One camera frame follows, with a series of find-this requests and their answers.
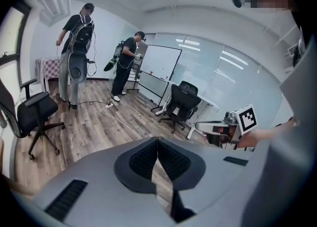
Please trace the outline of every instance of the chair backrest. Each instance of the chair backrest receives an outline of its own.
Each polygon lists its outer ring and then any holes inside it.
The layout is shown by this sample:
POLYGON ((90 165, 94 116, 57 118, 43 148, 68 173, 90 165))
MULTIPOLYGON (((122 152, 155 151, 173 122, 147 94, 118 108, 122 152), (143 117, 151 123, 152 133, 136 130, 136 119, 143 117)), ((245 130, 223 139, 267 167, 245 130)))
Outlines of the chair backrest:
POLYGON ((186 81, 182 81, 179 85, 179 87, 184 90, 185 92, 190 92, 191 94, 197 95, 198 94, 198 88, 191 83, 188 83, 186 81))
POLYGON ((0 79, 0 109, 8 117, 8 123, 17 137, 21 137, 21 129, 15 115, 15 106, 10 92, 0 79))
POLYGON ((201 102, 201 99, 196 95, 186 92, 177 85, 172 85, 172 95, 170 103, 166 110, 168 115, 171 115, 176 107, 178 110, 178 119, 180 121, 186 121, 192 111, 192 109, 201 102))

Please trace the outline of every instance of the chair base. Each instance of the chair base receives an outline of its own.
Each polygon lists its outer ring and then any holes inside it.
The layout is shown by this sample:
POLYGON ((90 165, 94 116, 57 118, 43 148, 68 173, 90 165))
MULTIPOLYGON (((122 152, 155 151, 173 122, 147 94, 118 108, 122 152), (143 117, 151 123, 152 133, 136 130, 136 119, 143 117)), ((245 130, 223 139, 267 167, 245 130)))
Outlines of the chair base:
POLYGON ((61 126, 61 129, 65 129, 65 123, 64 122, 60 122, 60 123, 53 123, 53 124, 47 124, 44 125, 42 128, 38 128, 37 132, 32 140, 32 144, 29 148, 28 154, 30 155, 30 159, 34 160, 35 156, 32 154, 32 150, 37 142, 37 140, 42 137, 45 137, 46 140, 49 142, 49 144, 54 148, 55 154, 59 155, 60 154, 60 150, 55 146, 55 144, 52 142, 52 140, 48 137, 48 135, 45 133, 46 130, 50 130, 56 127, 61 126))
POLYGON ((162 119, 159 119, 158 122, 161 122, 161 121, 172 121, 173 122, 173 130, 171 131, 172 134, 175 133, 175 126, 176 126, 176 123, 179 124, 181 127, 182 127, 182 130, 185 130, 185 126, 179 122, 179 121, 174 121, 173 119, 171 118, 162 118, 162 119))

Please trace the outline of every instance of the gray pants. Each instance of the gray pants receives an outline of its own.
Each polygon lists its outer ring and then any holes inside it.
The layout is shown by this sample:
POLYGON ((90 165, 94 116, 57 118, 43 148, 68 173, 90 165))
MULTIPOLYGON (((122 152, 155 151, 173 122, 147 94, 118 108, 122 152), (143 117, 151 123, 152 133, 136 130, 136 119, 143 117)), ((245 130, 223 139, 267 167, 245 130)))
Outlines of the gray pants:
POLYGON ((73 80, 70 81, 70 91, 67 95, 67 79, 68 79, 68 57, 71 53, 71 50, 66 51, 64 54, 60 56, 59 59, 59 79, 58 79, 58 88, 59 88, 59 96, 63 100, 70 101, 70 104, 77 105, 78 104, 78 84, 73 80))

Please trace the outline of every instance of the white desk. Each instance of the white desk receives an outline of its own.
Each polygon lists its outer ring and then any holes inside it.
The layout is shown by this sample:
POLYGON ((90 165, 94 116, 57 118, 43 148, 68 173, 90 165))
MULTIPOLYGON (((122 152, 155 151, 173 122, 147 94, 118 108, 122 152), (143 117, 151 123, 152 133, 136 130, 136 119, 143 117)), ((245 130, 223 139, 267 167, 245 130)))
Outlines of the white desk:
MULTIPOLYGON (((173 82, 173 81, 166 81, 166 80, 164 80, 164 81, 167 82, 168 84, 179 85, 179 84, 177 84, 177 83, 175 83, 175 82, 173 82)), ((168 100, 170 99, 170 96, 171 96, 171 92, 169 93, 169 95, 168 95, 166 101, 164 102, 164 105, 163 105, 162 110, 159 111, 159 112, 156 112, 156 113, 155 113, 156 115, 160 115, 160 114, 162 114, 163 112, 165 112, 166 107, 167 107, 167 104, 168 104, 168 100)), ((214 102, 212 102, 211 100, 209 100, 209 99, 207 99, 207 98, 205 98, 205 97, 203 97, 203 96, 201 96, 201 95, 199 95, 199 94, 197 95, 197 97, 199 97, 202 101, 206 102, 206 106, 204 107, 204 109, 203 109, 203 111, 201 112, 201 114, 200 114, 200 115, 197 117, 197 119, 195 120, 193 126, 191 127, 191 129, 190 129, 190 131, 189 131, 189 133, 188 133, 188 135, 187 135, 187 139, 190 139, 190 137, 192 136, 193 132, 196 130, 196 129, 195 129, 195 123, 199 120, 200 117, 202 117, 202 116, 204 115, 204 113, 206 112, 208 106, 212 106, 213 109, 214 109, 216 112, 218 112, 219 109, 220 109, 220 108, 218 107, 218 105, 215 104, 214 102)))

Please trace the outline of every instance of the whiteboard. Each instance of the whiteboard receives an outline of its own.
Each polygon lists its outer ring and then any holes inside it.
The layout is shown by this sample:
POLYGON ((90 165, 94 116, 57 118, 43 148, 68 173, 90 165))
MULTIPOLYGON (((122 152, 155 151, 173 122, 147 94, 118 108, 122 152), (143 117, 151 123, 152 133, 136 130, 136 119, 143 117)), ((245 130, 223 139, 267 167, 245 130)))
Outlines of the whiteboard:
POLYGON ((169 80, 181 52, 180 49, 149 45, 140 70, 159 79, 169 80))

